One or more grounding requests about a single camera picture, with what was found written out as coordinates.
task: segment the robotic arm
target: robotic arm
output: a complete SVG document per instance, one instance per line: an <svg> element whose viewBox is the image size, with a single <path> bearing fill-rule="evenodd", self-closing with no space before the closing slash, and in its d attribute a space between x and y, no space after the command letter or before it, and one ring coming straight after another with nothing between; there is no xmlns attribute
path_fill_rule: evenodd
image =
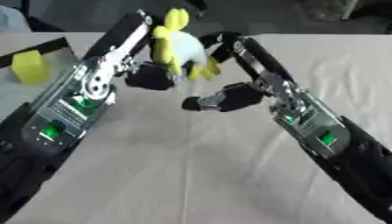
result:
<svg viewBox="0 0 392 224"><path fill-rule="evenodd" d="M0 223L39 191L116 102L116 87L110 84L114 77L129 72L127 79L139 78L140 69L165 77L162 67L134 60L151 43L157 24L158 19L141 10L127 15L72 71L0 123ZM172 83L159 85L169 88Z"/></svg>
<svg viewBox="0 0 392 224"><path fill-rule="evenodd" d="M359 204L392 223L390 150L300 87L252 38L223 32L205 36L203 42L206 46L220 43L213 57L219 62L234 57L252 81L224 87L208 97L187 98L183 109L227 112L257 104L264 96L273 97L270 112L274 121Z"/></svg>

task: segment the white plush toy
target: white plush toy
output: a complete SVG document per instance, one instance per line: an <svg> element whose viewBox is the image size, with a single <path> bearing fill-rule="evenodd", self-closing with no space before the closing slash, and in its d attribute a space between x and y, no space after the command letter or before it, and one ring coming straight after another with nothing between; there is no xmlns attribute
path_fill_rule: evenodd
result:
<svg viewBox="0 0 392 224"><path fill-rule="evenodd" d="M220 73L220 69L197 38L181 31L188 23L189 14L186 10L172 9L167 13L164 26L158 26L153 32L157 39L153 60L166 65L176 75L181 75L181 67L192 61L188 79L197 80L204 75L207 80L211 80Z"/></svg>

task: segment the table surface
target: table surface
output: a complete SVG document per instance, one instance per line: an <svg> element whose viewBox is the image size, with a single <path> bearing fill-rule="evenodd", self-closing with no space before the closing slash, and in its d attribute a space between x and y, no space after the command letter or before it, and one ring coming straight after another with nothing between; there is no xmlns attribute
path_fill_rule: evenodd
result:
<svg viewBox="0 0 392 224"><path fill-rule="evenodd" d="M102 34L2 34L0 53L64 35L82 55ZM255 38L303 87L392 146L392 38ZM182 111L189 95L247 79L232 60L221 70L216 81L185 81L166 92L118 80L117 104L10 223L380 223L272 121L267 102L226 114ZM0 105L16 107L42 88L14 86L0 90Z"/></svg>

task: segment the yellow cube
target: yellow cube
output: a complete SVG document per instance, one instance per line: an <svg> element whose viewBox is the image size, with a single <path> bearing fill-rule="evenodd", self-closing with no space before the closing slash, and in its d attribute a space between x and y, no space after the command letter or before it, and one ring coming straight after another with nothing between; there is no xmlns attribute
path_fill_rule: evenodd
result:
<svg viewBox="0 0 392 224"><path fill-rule="evenodd" d="M37 50L14 54L11 67L25 85L34 85L49 80L47 66Z"/></svg>

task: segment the green led light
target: green led light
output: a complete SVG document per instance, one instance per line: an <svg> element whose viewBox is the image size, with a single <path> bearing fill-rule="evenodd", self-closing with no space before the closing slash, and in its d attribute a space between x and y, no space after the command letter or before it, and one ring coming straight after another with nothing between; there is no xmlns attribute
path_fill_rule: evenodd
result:
<svg viewBox="0 0 392 224"><path fill-rule="evenodd" d="M287 123L289 123L289 124L294 123L295 120L296 120L296 119L294 119L294 118L286 117L286 121L287 121Z"/></svg>
<svg viewBox="0 0 392 224"><path fill-rule="evenodd" d="M330 146L336 140L336 136L334 136L333 133L327 131L322 136L319 136L318 139L326 146Z"/></svg>
<svg viewBox="0 0 392 224"><path fill-rule="evenodd" d="M52 122L48 125L46 125L42 130L41 130L41 136L48 138L51 141L54 141L57 137L61 135L61 133L64 131L64 128L62 127L61 124Z"/></svg>

